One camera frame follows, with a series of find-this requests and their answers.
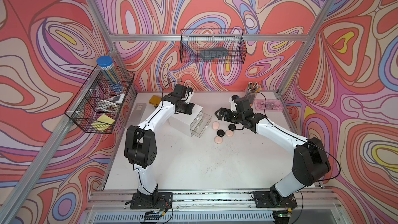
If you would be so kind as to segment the pink earphone case top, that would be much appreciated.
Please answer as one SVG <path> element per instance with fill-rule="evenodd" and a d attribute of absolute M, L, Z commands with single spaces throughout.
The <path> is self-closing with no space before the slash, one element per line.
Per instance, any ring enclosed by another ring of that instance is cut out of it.
<path fill-rule="evenodd" d="M 219 129 L 219 122 L 214 121 L 214 122 L 212 123 L 212 128 L 213 128 L 214 130 L 218 130 L 218 129 Z"/>

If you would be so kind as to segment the white drawer cabinet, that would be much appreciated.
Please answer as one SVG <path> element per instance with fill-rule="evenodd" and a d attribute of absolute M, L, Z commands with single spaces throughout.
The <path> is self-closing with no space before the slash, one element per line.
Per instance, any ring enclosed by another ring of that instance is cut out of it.
<path fill-rule="evenodd" d="M 203 123 L 203 113 L 203 107 L 196 104 L 191 115 L 179 113 L 170 117 L 170 126 L 187 136 L 200 137 L 201 124 Z"/>

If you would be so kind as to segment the black earphone case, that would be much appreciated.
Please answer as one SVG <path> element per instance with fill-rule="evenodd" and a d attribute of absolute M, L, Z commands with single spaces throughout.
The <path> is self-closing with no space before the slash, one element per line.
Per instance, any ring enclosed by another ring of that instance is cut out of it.
<path fill-rule="evenodd" d="M 236 130 L 236 125 L 235 124 L 229 124 L 228 128 L 231 131 L 235 131 Z"/>
<path fill-rule="evenodd" d="M 218 130 L 217 135 L 222 138 L 225 136 L 225 132 L 223 130 Z"/>

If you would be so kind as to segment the clear drawer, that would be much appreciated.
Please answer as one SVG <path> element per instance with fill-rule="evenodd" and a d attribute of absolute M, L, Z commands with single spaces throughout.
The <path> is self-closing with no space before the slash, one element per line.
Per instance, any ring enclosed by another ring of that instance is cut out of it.
<path fill-rule="evenodd" d="M 200 112 L 195 117 L 193 123 L 190 124 L 191 137 L 196 136 L 200 138 L 209 126 L 210 122 L 211 116 L 206 113 Z"/>

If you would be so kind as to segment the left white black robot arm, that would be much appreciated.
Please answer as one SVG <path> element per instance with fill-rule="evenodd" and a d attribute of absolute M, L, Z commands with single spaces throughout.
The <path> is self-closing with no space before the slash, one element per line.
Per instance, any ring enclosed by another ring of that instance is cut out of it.
<path fill-rule="evenodd" d="M 151 172 L 151 165 L 157 156 L 156 131 L 175 114 L 191 115 L 194 103 L 191 102 L 192 92 L 185 96 L 170 93 L 161 99 L 153 113 L 139 125 L 131 125 L 126 131 L 124 156 L 133 165 L 138 177 L 140 194 L 151 196 L 158 189 L 158 184 Z"/>

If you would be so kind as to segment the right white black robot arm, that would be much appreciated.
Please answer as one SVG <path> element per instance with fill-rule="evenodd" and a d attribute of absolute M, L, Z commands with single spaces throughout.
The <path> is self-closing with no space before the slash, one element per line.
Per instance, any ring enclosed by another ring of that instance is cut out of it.
<path fill-rule="evenodd" d="M 331 165 L 321 140 L 297 135 L 277 125 L 265 114 L 255 113 L 247 98 L 235 98 L 231 100 L 231 106 L 232 109 L 221 107 L 215 111 L 217 119 L 240 124 L 293 156 L 291 172 L 270 188 L 270 196 L 275 202 L 313 185 L 330 172 Z"/>

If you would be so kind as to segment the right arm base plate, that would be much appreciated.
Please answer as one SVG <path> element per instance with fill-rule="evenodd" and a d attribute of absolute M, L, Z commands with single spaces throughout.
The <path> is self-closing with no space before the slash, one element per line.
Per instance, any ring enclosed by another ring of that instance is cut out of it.
<path fill-rule="evenodd" d="M 284 198 L 276 191 L 252 191 L 250 196 L 254 200 L 256 208 L 295 209 L 297 207 L 294 194 Z"/>

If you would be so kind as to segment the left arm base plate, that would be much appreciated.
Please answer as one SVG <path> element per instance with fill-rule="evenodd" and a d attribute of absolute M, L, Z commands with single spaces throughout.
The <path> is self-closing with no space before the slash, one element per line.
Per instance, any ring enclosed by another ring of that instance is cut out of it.
<path fill-rule="evenodd" d="M 146 195 L 141 192 L 133 194 L 132 200 L 126 205 L 130 209 L 170 209 L 172 207 L 173 193 L 161 192 L 152 195 Z"/>

